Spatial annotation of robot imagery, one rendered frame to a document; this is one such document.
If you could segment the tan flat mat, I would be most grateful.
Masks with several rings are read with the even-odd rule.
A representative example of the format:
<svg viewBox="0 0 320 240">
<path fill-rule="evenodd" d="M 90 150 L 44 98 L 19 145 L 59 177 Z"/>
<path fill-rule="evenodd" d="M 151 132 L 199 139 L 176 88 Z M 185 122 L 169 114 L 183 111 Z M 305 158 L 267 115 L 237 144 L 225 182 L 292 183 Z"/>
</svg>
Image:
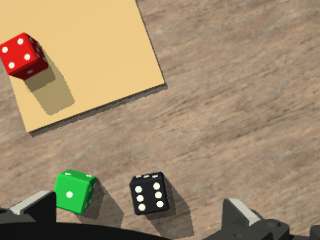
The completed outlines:
<svg viewBox="0 0 320 240">
<path fill-rule="evenodd" d="M 48 62 L 9 75 L 27 132 L 165 84 L 135 0 L 0 0 L 0 44 L 23 32 Z"/>
</svg>

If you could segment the green die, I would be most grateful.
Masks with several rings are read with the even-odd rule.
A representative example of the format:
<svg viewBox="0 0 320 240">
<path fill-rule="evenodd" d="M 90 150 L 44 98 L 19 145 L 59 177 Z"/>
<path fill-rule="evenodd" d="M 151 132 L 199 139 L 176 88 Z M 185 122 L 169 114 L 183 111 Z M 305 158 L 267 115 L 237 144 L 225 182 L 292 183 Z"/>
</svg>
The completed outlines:
<svg viewBox="0 0 320 240">
<path fill-rule="evenodd" d="M 83 214 L 90 206 L 97 178 L 68 169 L 57 176 L 54 191 L 57 208 Z"/>
</svg>

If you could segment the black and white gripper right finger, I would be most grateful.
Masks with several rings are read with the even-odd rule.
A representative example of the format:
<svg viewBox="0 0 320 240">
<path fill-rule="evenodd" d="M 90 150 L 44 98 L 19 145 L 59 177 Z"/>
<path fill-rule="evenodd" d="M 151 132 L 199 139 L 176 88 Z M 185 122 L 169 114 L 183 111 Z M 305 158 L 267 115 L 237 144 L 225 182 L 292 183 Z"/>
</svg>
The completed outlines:
<svg viewBox="0 0 320 240">
<path fill-rule="evenodd" d="M 289 234 L 284 222 L 263 219 L 239 199 L 224 199 L 221 229 L 202 240 L 320 240 L 320 225 L 310 227 L 310 236 L 301 236 Z"/>
</svg>

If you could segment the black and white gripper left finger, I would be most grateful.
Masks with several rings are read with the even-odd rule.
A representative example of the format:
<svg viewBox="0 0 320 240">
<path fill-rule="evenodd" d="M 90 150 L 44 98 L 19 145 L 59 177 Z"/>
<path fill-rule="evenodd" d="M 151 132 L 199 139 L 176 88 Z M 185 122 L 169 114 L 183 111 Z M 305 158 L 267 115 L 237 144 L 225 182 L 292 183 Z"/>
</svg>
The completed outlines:
<svg viewBox="0 0 320 240">
<path fill-rule="evenodd" d="M 39 191 L 8 209 L 0 207 L 0 224 L 38 221 L 56 222 L 56 206 L 57 196 L 55 191 Z"/>
</svg>

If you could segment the red die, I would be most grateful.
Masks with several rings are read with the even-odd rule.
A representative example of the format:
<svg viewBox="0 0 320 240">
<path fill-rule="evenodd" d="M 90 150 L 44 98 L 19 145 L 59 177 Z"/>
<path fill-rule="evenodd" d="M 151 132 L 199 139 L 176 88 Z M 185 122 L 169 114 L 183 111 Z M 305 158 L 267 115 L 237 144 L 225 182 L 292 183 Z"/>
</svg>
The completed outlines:
<svg viewBox="0 0 320 240">
<path fill-rule="evenodd" d="M 48 68 L 39 42 L 27 33 L 0 45 L 0 57 L 8 75 L 26 80 Z"/>
</svg>

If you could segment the black die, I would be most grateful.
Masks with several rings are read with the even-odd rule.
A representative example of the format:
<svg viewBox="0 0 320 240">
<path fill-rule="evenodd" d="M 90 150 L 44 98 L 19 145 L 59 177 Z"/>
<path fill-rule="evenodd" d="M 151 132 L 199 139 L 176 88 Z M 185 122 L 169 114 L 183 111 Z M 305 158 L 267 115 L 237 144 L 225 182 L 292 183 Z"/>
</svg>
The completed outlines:
<svg viewBox="0 0 320 240">
<path fill-rule="evenodd" d="M 134 176 L 129 185 L 134 212 L 137 216 L 169 209 L 162 172 Z"/>
</svg>

